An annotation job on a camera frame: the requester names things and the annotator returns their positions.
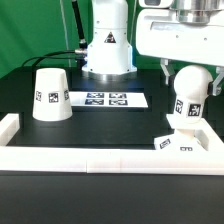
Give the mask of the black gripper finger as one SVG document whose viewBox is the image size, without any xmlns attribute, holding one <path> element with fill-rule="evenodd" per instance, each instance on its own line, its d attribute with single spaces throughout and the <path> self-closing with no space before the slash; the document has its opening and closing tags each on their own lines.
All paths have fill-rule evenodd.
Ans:
<svg viewBox="0 0 224 224">
<path fill-rule="evenodd" d="M 224 67 L 216 68 L 217 77 L 208 85 L 208 94 L 218 96 L 222 91 L 222 84 L 224 83 Z"/>
<path fill-rule="evenodd" d="M 165 84 L 168 85 L 170 77 L 175 74 L 173 65 L 171 64 L 169 59 L 162 58 L 160 60 L 160 66 L 165 75 Z"/>
</svg>

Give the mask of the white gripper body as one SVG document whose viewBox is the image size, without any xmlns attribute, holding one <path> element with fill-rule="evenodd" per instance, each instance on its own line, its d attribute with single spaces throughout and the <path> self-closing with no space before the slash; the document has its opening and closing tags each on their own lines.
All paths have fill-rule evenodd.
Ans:
<svg viewBox="0 0 224 224">
<path fill-rule="evenodd" d="M 224 0 L 139 0 L 141 55 L 224 66 Z"/>
</svg>

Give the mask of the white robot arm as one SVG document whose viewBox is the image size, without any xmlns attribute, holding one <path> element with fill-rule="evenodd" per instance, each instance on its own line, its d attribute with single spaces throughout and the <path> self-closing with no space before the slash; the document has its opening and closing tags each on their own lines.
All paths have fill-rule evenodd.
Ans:
<svg viewBox="0 0 224 224">
<path fill-rule="evenodd" d="M 167 76 L 170 61 L 214 66 L 209 93 L 217 96 L 224 80 L 224 0 L 138 0 L 136 48 L 156 57 Z M 92 0 L 93 40 L 87 48 L 88 76 L 112 79 L 135 70 L 127 41 L 127 2 Z"/>
</svg>

